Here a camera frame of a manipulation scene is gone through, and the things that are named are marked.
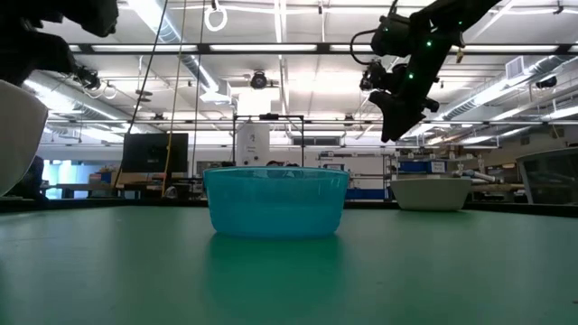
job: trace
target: white bowl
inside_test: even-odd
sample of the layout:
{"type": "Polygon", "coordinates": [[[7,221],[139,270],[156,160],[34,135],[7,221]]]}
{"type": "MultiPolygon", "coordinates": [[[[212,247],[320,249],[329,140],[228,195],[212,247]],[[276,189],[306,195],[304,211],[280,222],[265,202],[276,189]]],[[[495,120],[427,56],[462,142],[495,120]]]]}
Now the white bowl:
{"type": "Polygon", "coordinates": [[[38,150],[48,108],[35,96],[0,80],[0,196],[28,171],[38,150]]]}
{"type": "Polygon", "coordinates": [[[457,211],[471,190],[471,180],[421,179],[392,181],[391,189],[401,209],[457,211]]]}

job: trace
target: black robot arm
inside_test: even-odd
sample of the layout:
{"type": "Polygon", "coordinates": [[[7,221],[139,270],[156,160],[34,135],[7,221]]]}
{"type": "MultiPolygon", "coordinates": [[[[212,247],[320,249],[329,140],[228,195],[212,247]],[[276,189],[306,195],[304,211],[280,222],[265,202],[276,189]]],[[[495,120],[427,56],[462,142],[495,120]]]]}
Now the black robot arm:
{"type": "Polygon", "coordinates": [[[369,101],[384,116],[381,140],[397,141],[425,116],[424,109],[437,112],[439,103],[427,97],[452,46],[463,48],[463,32],[472,27],[499,0],[438,0],[409,18],[396,13],[396,1],[382,16],[374,33],[371,49],[378,56],[411,55],[407,64],[387,72],[378,60],[356,62],[368,65],[360,87],[370,90],[369,101]]]}
{"type": "Polygon", "coordinates": [[[117,0],[5,1],[0,11],[0,79],[20,86],[33,70],[77,73],[69,45],[60,36],[36,31],[42,21],[62,23],[64,17],[106,37],[116,31],[117,0]]]}

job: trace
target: monitor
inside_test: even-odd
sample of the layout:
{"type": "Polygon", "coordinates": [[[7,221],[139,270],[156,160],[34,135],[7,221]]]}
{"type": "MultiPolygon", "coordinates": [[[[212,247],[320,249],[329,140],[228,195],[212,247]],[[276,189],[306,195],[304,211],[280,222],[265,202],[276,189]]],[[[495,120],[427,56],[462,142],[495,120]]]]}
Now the monitor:
{"type": "MultiPolygon", "coordinates": [[[[126,135],[123,172],[164,172],[168,134],[126,135]]],[[[169,172],[188,171],[189,135],[172,135],[169,172]]]]}

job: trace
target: white cylinder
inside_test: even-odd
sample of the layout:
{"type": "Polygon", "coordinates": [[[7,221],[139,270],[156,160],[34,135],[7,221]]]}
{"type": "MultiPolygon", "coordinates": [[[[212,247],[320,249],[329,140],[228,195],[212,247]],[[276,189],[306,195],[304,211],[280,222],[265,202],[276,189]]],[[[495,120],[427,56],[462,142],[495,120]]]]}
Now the white cylinder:
{"type": "Polygon", "coordinates": [[[265,166],[269,162],[269,125],[246,123],[237,132],[237,166],[265,166]]]}
{"type": "Polygon", "coordinates": [[[38,150],[48,109],[33,95],[0,80],[0,196],[28,171],[38,150]]]}

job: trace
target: blue bin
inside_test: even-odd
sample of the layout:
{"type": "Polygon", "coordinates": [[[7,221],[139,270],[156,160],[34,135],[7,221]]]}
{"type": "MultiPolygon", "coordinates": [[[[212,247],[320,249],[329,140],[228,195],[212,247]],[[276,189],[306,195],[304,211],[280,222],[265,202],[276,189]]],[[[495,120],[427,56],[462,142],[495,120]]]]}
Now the blue bin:
{"type": "Polygon", "coordinates": [[[205,171],[210,219],[239,237],[331,235],[340,225],[346,172],[317,168],[237,167],[205,171]]]}

